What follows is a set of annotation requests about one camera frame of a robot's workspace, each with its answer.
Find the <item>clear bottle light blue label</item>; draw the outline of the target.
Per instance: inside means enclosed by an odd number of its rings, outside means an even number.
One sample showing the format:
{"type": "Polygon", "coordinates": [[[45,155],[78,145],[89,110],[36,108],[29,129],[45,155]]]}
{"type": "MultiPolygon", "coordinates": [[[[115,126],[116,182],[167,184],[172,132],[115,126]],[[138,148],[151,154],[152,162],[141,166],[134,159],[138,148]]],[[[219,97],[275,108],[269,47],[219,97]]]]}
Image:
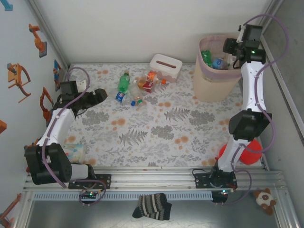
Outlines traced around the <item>clear bottle light blue label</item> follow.
{"type": "Polygon", "coordinates": [[[229,64],[221,58],[216,58],[213,62],[212,62],[212,68],[216,69],[216,70],[227,70],[229,67],[229,64]]]}

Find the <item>clear bottle dark blue label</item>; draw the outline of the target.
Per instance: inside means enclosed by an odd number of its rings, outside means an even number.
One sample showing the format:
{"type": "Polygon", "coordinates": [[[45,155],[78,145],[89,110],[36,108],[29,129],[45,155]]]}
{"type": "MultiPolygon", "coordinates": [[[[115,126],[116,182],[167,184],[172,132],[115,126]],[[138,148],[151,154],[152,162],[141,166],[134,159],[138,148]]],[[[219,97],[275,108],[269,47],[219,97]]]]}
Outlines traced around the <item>clear bottle dark blue label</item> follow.
{"type": "Polygon", "coordinates": [[[135,106],[136,101],[129,93],[118,92],[115,100],[121,103],[122,105],[135,106]]]}

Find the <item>green plastic bottle yellow cap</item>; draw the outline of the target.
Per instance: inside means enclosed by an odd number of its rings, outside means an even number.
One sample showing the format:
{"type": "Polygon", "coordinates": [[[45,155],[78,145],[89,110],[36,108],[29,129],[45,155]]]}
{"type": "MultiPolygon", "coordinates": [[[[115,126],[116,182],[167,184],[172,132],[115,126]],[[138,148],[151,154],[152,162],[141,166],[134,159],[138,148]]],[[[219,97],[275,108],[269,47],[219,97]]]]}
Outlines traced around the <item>green plastic bottle yellow cap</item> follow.
{"type": "Polygon", "coordinates": [[[122,93],[125,93],[128,90],[129,83],[130,83],[130,75],[129,72],[126,71],[120,76],[118,90],[122,93]]]}
{"type": "Polygon", "coordinates": [[[212,54],[209,50],[202,50],[201,51],[201,55],[202,55],[202,59],[203,61],[205,62],[205,64],[208,66],[208,67],[211,67],[213,66],[213,59],[212,59],[212,54]]]}

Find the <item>purple translucent bin liner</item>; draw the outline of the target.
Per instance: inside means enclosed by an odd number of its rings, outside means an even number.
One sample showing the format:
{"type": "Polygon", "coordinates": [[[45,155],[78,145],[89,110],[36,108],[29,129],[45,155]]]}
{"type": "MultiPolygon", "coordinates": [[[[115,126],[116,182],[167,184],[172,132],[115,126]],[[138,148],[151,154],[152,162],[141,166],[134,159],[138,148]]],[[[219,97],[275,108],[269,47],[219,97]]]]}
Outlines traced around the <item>purple translucent bin liner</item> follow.
{"type": "Polygon", "coordinates": [[[230,68],[228,70],[217,70],[209,67],[203,60],[201,51],[209,50],[211,53],[211,59],[223,58],[227,59],[231,57],[231,54],[223,52],[223,46],[227,38],[237,38],[235,33],[228,34],[207,34],[198,44],[197,62],[203,75],[209,78],[211,81],[227,81],[240,78],[241,70],[230,68]]]}

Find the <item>beige plastic waste bin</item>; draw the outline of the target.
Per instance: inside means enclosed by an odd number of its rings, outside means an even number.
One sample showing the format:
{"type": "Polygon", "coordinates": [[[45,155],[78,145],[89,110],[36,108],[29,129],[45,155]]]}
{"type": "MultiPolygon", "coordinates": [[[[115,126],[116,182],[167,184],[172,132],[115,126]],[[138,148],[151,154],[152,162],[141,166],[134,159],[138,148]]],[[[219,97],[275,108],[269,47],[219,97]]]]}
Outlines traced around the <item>beige plastic waste bin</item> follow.
{"type": "MultiPolygon", "coordinates": [[[[231,55],[231,57],[228,57],[227,59],[225,58],[224,60],[229,64],[228,69],[230,69],[233,68],[232,65],[236,58],[231,55]]],[[[194,94],[203,102],[222,101],[230,94],[240,78],[227,81],[211,81],[203,75],[196,60],[193,78],[194,94]]]]}

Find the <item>aluminium side panel bar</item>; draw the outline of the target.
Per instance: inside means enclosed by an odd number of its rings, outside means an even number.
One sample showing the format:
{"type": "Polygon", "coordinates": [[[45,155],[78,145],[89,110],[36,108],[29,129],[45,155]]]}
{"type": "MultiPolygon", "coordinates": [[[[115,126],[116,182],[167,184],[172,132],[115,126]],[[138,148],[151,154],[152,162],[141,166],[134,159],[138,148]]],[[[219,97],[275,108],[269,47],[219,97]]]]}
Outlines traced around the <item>aluminium side panel bar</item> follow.
{"type": "Polygon", "coordinates": [[[264,36],[261,36],[261,42],[262,42],[262,47],[264,48],[264,50],[266,51],[266,59],[268,60],[268,62],[271,61],[276,61],[275,63],[273,63],[269,68],[271,69],[276,83],[278,85],[278,88],[281,92],[281,95],[283,97],[284,103],[288,109],[289,115],[292,118],[293,124],[296,128],[297,134],[299,135],[299,138],[301,140],[302,145],[304,146],[304,122],[296,108],[296,105],[290,95],[290,92],[284,82],[284,79],[282,77],[282,74],[277,66],[278,63],[278,59],[274,59],[270,48],[268,46],[268,44],[266,43],[266,39],[264,38],[264,36]]]}

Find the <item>bottle with red label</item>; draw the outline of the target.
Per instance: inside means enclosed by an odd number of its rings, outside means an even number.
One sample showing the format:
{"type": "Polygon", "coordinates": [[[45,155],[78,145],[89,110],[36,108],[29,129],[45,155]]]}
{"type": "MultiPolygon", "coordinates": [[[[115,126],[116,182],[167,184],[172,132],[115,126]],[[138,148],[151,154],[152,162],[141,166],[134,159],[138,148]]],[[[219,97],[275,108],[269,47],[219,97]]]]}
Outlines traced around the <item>bottle with red label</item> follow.
{"type": "Polygon", "coordinates": [[[144,79],[140,79],[138,81],[137,85],[138,85],[139,89],[141,89],[145,92],[151,93],[154,83],[150,82],[150,81],[147,81],[147,80],[144,80],[144,79]]]}

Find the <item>bottle with orange label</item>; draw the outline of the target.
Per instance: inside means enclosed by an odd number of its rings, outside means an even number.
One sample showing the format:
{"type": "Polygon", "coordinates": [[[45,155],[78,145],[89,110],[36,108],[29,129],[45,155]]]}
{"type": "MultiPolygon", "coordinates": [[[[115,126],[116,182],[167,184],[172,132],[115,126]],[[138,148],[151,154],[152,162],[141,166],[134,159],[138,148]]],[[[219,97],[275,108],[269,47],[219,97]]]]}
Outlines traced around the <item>bottle with orange label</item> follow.
{"type": "Polygon", "coordinates": [[[147,74],[147,80],[153,83],[159,83],[159,79],[156,72],[150,71],[147,74]]]}

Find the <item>white tissue box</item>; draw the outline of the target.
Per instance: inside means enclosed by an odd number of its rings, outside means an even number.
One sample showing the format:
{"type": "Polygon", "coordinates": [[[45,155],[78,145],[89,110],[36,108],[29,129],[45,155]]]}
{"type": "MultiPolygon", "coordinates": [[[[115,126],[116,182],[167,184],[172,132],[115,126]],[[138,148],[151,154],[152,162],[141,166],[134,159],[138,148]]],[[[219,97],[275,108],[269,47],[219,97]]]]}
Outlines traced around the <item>white tissue box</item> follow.
{"type": "Polygon", "coordinates": [[[181,71],[183,62],[162,54],[155,54],[150,61],[150,70],[158,75],[158,78],[168,82],[176,82],[181,71]]]}

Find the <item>black striped sock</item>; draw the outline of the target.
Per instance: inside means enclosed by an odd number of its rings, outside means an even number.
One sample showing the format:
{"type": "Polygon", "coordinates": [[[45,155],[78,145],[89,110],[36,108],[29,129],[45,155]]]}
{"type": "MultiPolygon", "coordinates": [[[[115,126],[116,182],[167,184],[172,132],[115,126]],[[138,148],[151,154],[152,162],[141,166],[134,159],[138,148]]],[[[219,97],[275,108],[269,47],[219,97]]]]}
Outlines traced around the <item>black striped sock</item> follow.
{"type": "Polygon", "coordinates": [[[164,193],[141,195],[132,218],[150,218],[159,221],[170,220],[172,204],[167,201],[164,193]]]}

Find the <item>brown white plush bear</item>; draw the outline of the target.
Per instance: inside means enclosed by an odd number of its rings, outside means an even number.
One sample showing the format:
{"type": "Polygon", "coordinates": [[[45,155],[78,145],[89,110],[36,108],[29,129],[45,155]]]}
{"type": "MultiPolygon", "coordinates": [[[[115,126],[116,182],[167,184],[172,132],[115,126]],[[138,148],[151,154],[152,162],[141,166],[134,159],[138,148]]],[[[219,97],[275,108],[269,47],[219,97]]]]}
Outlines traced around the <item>brown white plush bear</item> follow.
{"type": "Polygon", "coordinates": [[[254,197],[256,198],[256,203],[263,209],[263,211],[267,215],[273,215],[276,200],[272,196],[269,188],[254,191],[254,197]]]}

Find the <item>aluminium frame post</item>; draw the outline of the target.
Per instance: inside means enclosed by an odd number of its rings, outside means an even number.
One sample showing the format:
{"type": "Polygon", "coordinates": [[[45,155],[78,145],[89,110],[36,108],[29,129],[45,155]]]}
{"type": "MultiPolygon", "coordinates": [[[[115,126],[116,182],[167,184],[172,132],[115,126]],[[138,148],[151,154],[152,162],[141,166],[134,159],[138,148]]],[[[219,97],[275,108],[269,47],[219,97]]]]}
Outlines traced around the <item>aluminium frame post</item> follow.
{"type": "Polygon", "coordinates": [[[54,52],[59,57],[59,60],[65,67],[65,69],[69,69],[70,61],[66,57],[63,48],[61,47],[58,39],[55,36],[54,30],[51,28],[51,25],[45,16],[42,7],[39,3],[36,3],[35,0],[24,0],[30,9],[32,15],[38,23],[38,26],[42,29],[42,32],[45,34],[46,39],[50,42],[54,52]]]}
{"type": "MultiPolygon", "coordinates": [[[[270,0],[264,11],[264,14],[275,15],[283,2],[284,0],[270,0]]],[[[259,20],[259,25],[264,26],[270,19],[271,19],[270,17],[262,17],[259,20]]]]}

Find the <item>orange gripper wall sticker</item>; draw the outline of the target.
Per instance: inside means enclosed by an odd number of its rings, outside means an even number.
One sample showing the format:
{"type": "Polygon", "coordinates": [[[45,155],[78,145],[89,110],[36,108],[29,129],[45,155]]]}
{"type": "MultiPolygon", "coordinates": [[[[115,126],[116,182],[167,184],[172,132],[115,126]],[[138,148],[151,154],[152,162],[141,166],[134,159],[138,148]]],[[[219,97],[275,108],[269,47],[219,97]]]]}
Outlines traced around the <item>orange gripper wall sticker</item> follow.
{"type": "Polygon", "coordinates": [[[25,69],[25,67],[23,67],[19,63],[16,64],[8,63],[7,70],[8,70],[8,82],[13,82],[13,84],[8,86],[8,89],[16,86],[21,91],[21,93],[24,95],[24,97],[18,101],[18,103],[21,103],[26,98],[31,96],[31,93],[27,93],[23,88],[26,84],[31,82],[30,76],[27,70],[25,69]],[[22,73],[26,76],[27,79],[25,83],[22,82],[22,73]]]}

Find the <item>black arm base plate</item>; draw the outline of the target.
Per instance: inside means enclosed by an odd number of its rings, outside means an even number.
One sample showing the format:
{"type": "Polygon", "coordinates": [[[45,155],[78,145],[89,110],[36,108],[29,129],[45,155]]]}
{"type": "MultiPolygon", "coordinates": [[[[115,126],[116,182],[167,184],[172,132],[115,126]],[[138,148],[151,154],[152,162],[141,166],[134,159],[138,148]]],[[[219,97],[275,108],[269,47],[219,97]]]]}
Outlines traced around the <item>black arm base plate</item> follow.
{"type": "MultiPolygon", "coordinates": [[[[107,189],[110,189],[111,187],[111,181],[112,181],[112,175],[111,174],[96,174],[95,179],[102,181],[107,189]]],[[[92,189],[104,189],[103,185],[101,183],[94,183],[92,189]]]]}
{"type": "Polygon", "coordinates": [[[221,180],[220,183],[211,181],[210,173],[196,173],[194,177],[197,189],[236,189],[238,187],[234,172],[231,172],[228,179],[221,180]]]}

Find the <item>aluminium mounting rail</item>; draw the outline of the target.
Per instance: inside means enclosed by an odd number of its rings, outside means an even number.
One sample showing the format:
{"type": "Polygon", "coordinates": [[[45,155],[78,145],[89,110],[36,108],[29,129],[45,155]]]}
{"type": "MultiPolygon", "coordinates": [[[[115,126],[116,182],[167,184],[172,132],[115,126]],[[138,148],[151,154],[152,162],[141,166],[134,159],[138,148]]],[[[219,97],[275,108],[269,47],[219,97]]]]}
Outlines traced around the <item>aluminium mounting rail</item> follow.
{"type": "MultiPolygon", "coordinates": [[[[183,191],[196,190],[189,167],[94,167],[96,174],[111,174],[111,191],[183,191]]],[[[252,177],[252,189],[286,189],[281,171],[246,168],[252,177]]]]}

